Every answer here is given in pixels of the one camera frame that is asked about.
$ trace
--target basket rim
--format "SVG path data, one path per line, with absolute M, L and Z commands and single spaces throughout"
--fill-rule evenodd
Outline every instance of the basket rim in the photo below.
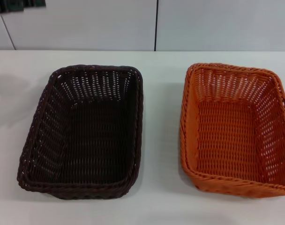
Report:
M 281 101 L 283 101 L 283 104 L 280 104 L 281 111 L 282 111 L 282 116 L 285 118 L 285 93 L 283 90 L 283 86 L 281 83 L 281 80 L 279 79 L 278 75 L 275 74 L 274 72 L 267 70 L 267 69 L 260 69 L 260 68 L 255 68 L 255 67 L 239 67 L 239 66 L 233 66 L 233 65 L 227 65 L 223 63 L 196 63 L 191 65 L 188 70 L 187 70 L 187 75 L 186 75 L 186 80 L 185 80 L 185 88 L 183 91 L 183 100 L 182 100 L 182 110 L 181 110 L 181 123 L 180 123 L 180 144 L 181 144 L 181 165 L 185 173 L 190 176 L 193 179 L 200 179 L 206 182 L 207 180 L 220 180 L 224 184 L 227 183 L 244 183 L 245 185 L 248 185 L 248 187 L 257 187 L 257 186 L 262 186 L 264 188 L 268 189 L 273 189 L 273 190 L 278 190 L 282 194 L 285 194 L 285 186 L 284 185 L 279 185 L 279 184 L 270 184 L 270 183 L 262 183 L 262 182 L 257 182 L 257 181 L 252 181 L 252 180 L 244 180 L 240 178 L 235 178 L 235 177 L 227 177 L 227 176 L 221 176 L 221 175 L 214 175 L 214 174 L 208 174 L 208 173 L 203 173 L 199 171 L 195 171 L 191 169 L 188 161 L 187 161 L 187 137 L 186 137 L 186 114 L 187 114 L 187 105 L 191 101 L 189 98 L 189 90 L 191 90 L 191 86 L 193 84 L 193 79 L 192 77 L 194 76 L 194 72 L 197 69 L 214 69 L 214 70 L 223 70 L 226 72 L 240 72 L 240 73 L 245 73 L 245 74 L 255 74 L 255 73 L 260 73 L 264 76 L 269 76 L 272 79 L 274 79 L 275 83 L 278 84 L 277 88 L 277 95 Z
M 71 184 L 71 183 L 50 183 L 50 182 L 39 182 L 39 181 L 32 181 L 29 179 L 26 171 L 27 171 L 27 167 L 25 166 L 24 163 L 22 162 L 22 158 L 23 158 L 23 154 L 24 154 L 24 149 L 27 145 L 27 143 L 30 141 L 29 140 L 29 135 L 32 132 L 35 132 L 36 130 L 36 134 L 35 137 L 33 138 L 33 140 L 36 139 L 37 136 L 37 130 L 39 127 L 40 123 L 34 124 L 34 120 L 32 121 L 32 124 L 30 126 L 30 130 L 22 151 L 22 155 L 20 157 L 20 163 L 19 163 L 19 169 L 18 169 L 18 173 L 17 173 L 17 181 L 19 183 L 19 185 L 21 186 L 21 188 L 26 189 L 26 190 L 31 190 L 31 191 L 38 191 L 38 192 L 42 192 L 42 189 L 45 188 L 49 188 L 51 189 L 52 192 L 56 192 L 56 190 L 58 191 L 63 191 L 63 190 L 77 190 L 77 189 L 97 189 L 98 192 L 102 191 L 102 190 L 106 190 L 109 191 L 110 189 L 117 189 L 117 188 L 121 188 L 121 187 L 125 187 L 128 185 L 133 185 L 137 176 L 138 176 L 138 171 L 139 171 L 139 166 L 140 166 L 140 158 L 141 158 L 141 129 L 142 126 L 139 126 L 138 123 L 140 123 L 140 121 L 143 118 L 143 78 L 142 75 L 140 73 L 140 71 L 138 69 L 136 69 L 135 67 L 130 67 L 130 66 L 101 66 L 101 65 L 74 65 L 74 66 L 68 66 L 68 67 L 62 67 L 56 71 L 54 71 L 50 78 L 49 81 L 43 91 L 43 94 L 40 97 L 39 100 L 39 104 L 37 106 L 37 109 L 35 111 L 35 114 L 33 116 L 33 118 L 35 118 L 35 116 L 37 116 L 38 112 L 42 112 L 45 110 L 45 105 L 44 103 L 47 102 L 47 98 L 49 96 L 47 96 L 47 94 L 49 94 L 50 92 L 48 91 L 50 88 L 52 88 L 52 86 L 54 86 L 56 84 L 56 82 L 61 82 L 64 78 L 64 75 L 62 75 L 62 73 L 66 73 L 69 71 L 77 71 L 77 70 L 84 70 L 84 69 L 92 69 L 95 71 L 108 71 L 108 72 L 112 72 L 112 71 L 117 71 L 117 72 L 132 72 L 134 75 L 136 75 L 137 77 L 137 102 L 136 102 L 136 123 L 135 123 L 135 130 L 136 130 L 136 137 L 134 137 L 135 139 L 135 148 L 133 148 L 133 151 L 137 151 L 136 154 L 133 154 L 133 158 L 134 158 L 134 164 L 133 167 L 130 168 L 129 172 L 127 172 L 126 176 L 119 181 L 116 181 L 114 183 L 106 183 L 106 184 L 96 184 L 96 183 L 87 183 L 87 184 Z

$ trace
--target brown basket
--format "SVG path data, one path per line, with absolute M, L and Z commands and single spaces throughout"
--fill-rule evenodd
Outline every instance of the brown basket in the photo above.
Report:
M 17 180 L 61 199 L 119 198 L 141 158 L 143 79 L 133 67 L 69 66 L 40 98 Z
M 180 138 L 182 167 L 197 188 L 258 198 L 285 195 L 285 94 L 273 72 L 192 65 Z

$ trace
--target orange basket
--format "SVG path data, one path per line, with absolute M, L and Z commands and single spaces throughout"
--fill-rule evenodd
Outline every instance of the orange basket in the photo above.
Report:
M 208 192 L 285 195 L 285 93 L 266 69 L 192 65 L 181 113 L 181 164 Z

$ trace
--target table surface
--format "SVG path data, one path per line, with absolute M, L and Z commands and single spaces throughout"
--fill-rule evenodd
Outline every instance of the table surface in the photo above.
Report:
M 247 199 L 197 190 L 179 161 L 179 122 L 187 68 L 222 62 L 267 68 L 285 89 L 285 52 L 0 51 L 0 225 L 285 225 L 285 196 Z M 76 64 L 141 71 L 142 161 L 129 193 L 114 200 L 64 201 L 27 192 L 19 157 L 50 74 Z

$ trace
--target basket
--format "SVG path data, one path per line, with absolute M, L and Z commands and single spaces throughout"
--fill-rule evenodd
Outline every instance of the basket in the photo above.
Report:
M 138 176 L 142 120 L 137 69 L 77 65 L 55 71 L 22 150 L 19 185 L 60 199 L 125 195 Z
M 192 65 L 182 101 L 181 164 L 202 190 L 285 195 L 285 93 L 265 69 Z

